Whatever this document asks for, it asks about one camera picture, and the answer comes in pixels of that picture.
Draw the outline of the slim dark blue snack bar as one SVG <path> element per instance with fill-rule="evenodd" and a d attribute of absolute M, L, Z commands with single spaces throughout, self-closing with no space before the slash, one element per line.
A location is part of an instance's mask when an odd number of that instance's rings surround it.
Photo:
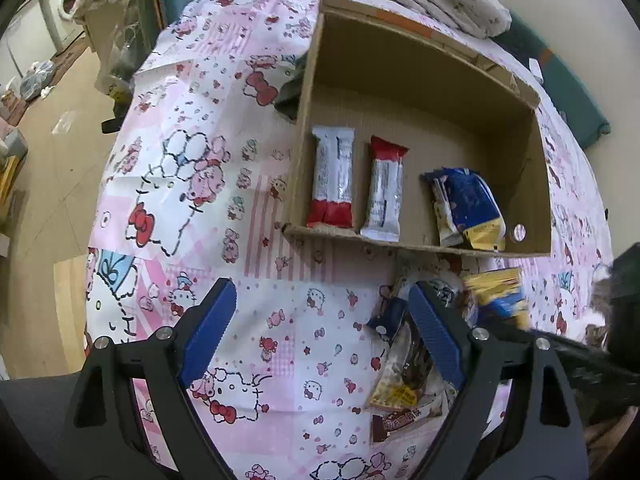
<path fill-rule="evenodd" d="M 424 174 L 423 179 L 431 189 L 434 214 L 438 229 L 439 244 L 454 247 L 463 243 L 463 236 L 452 218 L 452 211 L 442 179 L 432 174 Z"/>

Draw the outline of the clear chocolate cake packet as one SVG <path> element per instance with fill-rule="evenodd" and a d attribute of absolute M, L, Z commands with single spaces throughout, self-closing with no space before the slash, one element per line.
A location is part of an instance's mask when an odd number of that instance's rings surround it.
<path fill-rule="evenodd" d="M 369 398 L 371 408 L 400 412 L 430 405 L 442 396 L 434 363 L 416 324 L 405 318 Z"/>

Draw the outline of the brown chocolate bar wrapper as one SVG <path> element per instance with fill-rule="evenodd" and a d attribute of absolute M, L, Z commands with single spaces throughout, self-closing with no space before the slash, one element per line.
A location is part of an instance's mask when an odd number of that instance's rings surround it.
<path fill-rule="evenodd" d="M 424 404 L 416 408 L 407 408 L 387 415 L 373 415 L 371 420 L 371 438 L 375 443 L 384 442 L 398 431 L 404 430 L 422 420 L 431 420 L 442 416 L 440 404 Z"/>

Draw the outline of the blue white snack packet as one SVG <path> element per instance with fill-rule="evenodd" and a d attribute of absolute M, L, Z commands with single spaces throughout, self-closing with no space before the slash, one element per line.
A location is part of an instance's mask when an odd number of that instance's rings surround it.
<path fill-rule="evenodd" d="M 391 342 L 404 319 L 408 302 L 405 299 L 390 298 L 382 307 L 382 311 L 370 318 L 367 326 L 378 334 L 384 341 Z"/>

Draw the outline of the grey white cat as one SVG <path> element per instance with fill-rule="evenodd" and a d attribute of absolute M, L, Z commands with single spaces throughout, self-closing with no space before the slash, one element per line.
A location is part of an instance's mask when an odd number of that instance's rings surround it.
<path fill-rule="evenodd" d="M 613 318 L 612 306 L 613 265 L 598 264 L 592 274 L 588 304 L 578 321 L 577 339 L 589 348 L 608 352 Z"/>

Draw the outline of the brown cardboard box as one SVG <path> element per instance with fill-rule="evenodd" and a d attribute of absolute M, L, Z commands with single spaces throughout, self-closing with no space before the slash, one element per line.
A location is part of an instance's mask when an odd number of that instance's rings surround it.
<path fill-rule="evenodd" d="M 536 118 L 537 93 L 477 51 L 434 28 L 352 0 L 320 0 L 307 54 L 288 177 L 288 236 L 359 240 L 366 220 L 372 136 L 403 145 L 402 248 L 439 252 L 436 217 L 421 174 L 476 171 L 506 222 L 504 254 L 551 252 L 550 196 Z M 349 229 L 308 226 L 314 126 L 354 130 Z"/>

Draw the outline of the white red snack bar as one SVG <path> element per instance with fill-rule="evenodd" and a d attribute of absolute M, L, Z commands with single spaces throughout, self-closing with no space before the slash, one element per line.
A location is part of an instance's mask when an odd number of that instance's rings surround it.
<path fill-rule="evenodd" d="M 313 126 L 317 140 L 314 183 L 306 226 L 352 228 L 352 150 L 355 130 Z"/>

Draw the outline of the blue cartoon snack packet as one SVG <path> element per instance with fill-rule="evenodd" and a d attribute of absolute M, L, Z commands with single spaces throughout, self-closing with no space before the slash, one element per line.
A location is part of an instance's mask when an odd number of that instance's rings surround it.
<path fill-rule="evenodd" d="M 507 268 L 470 274 L 463 278 L 477 310 L 477 323 L 509 323 L 520 330 L 529 328 L 528 304 L 521 270 Z"/>

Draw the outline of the pink cartoon bed sheet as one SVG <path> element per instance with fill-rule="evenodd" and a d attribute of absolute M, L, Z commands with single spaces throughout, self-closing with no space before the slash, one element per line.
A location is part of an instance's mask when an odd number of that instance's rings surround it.
<path fill-rule="evenodd" d="M 440 422 L 370 438 L 388 349 L 367 326 L 404 252 L 282 229 L 294 127 L 274 101 L 320 0 L 193 0 L 136 75 L 101 182 L 87 337 L 176 324 L 218 278 L 239 300 L 188 395 L 242 479 L 405 479 Z"/>

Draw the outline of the white plastic bag on floor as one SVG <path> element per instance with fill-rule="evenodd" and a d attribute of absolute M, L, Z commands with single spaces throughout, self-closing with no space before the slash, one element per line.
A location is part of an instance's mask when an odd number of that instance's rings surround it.
<path fill-rule="evenodd" d="M 51 60 L 32 63 L 20 85 L 21 98 L 27 102 L 38 98 L 41 90 L 50 84 L 55 70 L 55 64 Z"/>

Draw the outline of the blue yellow cookie pack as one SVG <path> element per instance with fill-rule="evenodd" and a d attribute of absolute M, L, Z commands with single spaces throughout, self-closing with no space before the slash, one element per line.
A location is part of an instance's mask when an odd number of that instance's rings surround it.
<path fill-rule="evenodd" d="M 486 181 L 466 168 L 442 168 L 452 220 L 475 250 L 502 252 L 506 248 L 506 222 Z"/>

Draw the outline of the red silver snack bar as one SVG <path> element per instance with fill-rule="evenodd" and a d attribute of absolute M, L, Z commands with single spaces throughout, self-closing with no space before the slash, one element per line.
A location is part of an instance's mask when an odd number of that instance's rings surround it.
<path fill-rule="evenodd" d="M 397 243 L 400 239 L 402 203 L 402 160 L 409 149 L 371 136 L 371 182 L 368 210 L 360 234 L 370 240 Z"/>

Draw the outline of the dark grey sock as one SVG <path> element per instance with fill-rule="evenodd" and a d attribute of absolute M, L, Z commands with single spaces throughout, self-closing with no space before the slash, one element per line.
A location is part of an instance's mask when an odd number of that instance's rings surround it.
<path fill-rule="evenodd" d="M 296 122 L 300 97 L 302 96 L 303 82 L 308 55 L 303 54 L 294 65 L 293 76 L 280 89 L 273 105 L 278 113 L 288 118 L 290 122 Z"/>

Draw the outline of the white front-load washing machine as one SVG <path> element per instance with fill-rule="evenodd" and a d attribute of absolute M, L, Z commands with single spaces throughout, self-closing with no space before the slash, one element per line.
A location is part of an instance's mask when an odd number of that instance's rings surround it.
<path fill-rule="evenodd" d="M 77 0 L 38 0 L 49 34 L 58 53 L 64 52 L 83 32 L 73 18 Z"/>

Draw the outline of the teal headboard cushion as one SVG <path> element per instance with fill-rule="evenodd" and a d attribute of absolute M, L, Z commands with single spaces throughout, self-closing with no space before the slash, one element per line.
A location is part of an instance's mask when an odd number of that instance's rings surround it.
<path fill-rule="evenodd" d="M 495 36 L 495 43 L 525 67 L 529 67 L 530 60 L 538 63 L 541 85 L 565 119 L 580 147 L 584 150 L 590 148 L 601 136 L 610 134 L 612 129 L 608 118 L 601 112 L 582 81 L 518 14 L 512 13 L 511 16 L 510 28 Z"/>

